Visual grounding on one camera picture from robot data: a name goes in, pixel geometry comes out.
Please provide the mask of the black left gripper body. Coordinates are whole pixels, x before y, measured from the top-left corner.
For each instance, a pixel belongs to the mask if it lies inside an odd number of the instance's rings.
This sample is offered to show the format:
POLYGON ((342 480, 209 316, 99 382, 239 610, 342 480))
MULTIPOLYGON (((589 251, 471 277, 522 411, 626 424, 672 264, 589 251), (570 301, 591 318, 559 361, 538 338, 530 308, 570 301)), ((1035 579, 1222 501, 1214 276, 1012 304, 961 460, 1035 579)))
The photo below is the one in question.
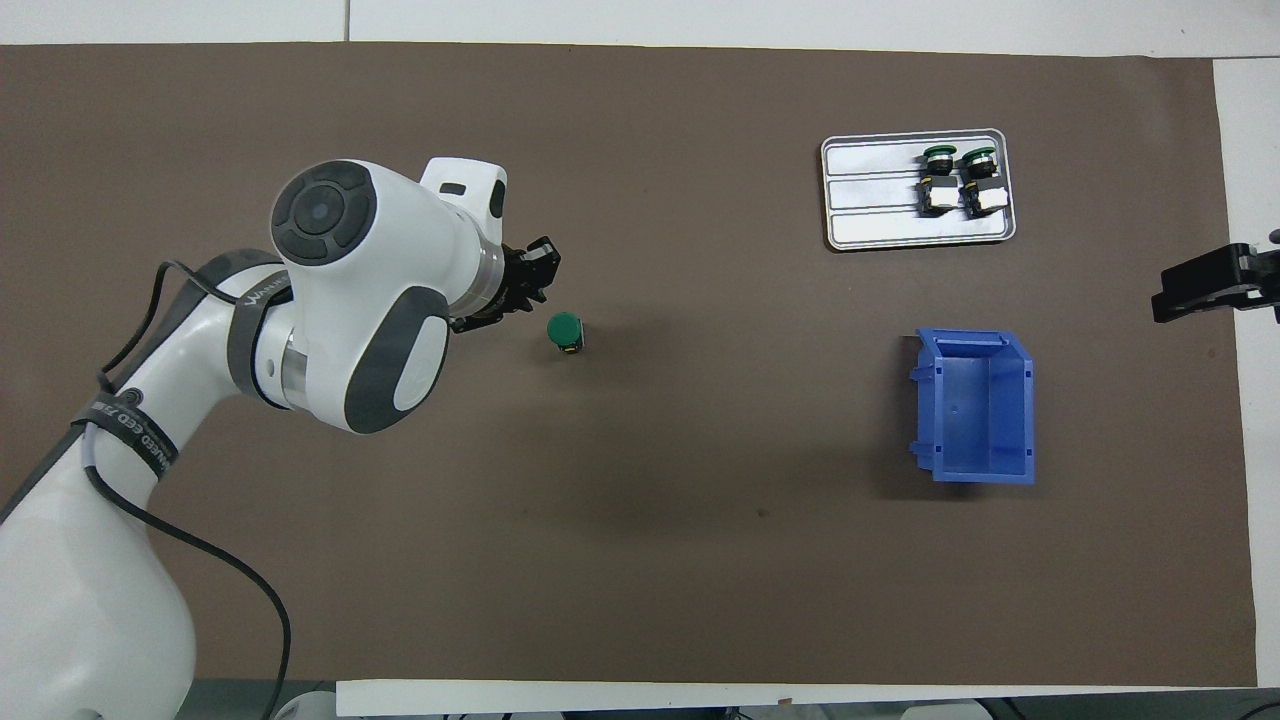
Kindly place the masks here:
POLYGON ((504 274, 500 292, 495 296, 495 318, 499 322, 511 314, 531 313, 535 297, 540 297, 541 292, 532 284, 536 274, 532 265, 541 245, 530 243, 525 249, 516 249, 504 243, 502 251, 504 274))

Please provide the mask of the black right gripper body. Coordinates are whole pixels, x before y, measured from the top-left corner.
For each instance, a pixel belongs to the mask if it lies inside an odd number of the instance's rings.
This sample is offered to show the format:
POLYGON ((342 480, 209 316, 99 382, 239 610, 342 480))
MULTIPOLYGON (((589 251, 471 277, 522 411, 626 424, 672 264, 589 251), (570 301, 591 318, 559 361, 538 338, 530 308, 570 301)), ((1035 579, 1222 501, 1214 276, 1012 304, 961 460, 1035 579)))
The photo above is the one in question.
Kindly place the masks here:
POLYGON ((1268 234, 1270 249, 1257 249, 1251 259, 1253 292, 1260 300, 1279 301, 1279 229, 1268 234))

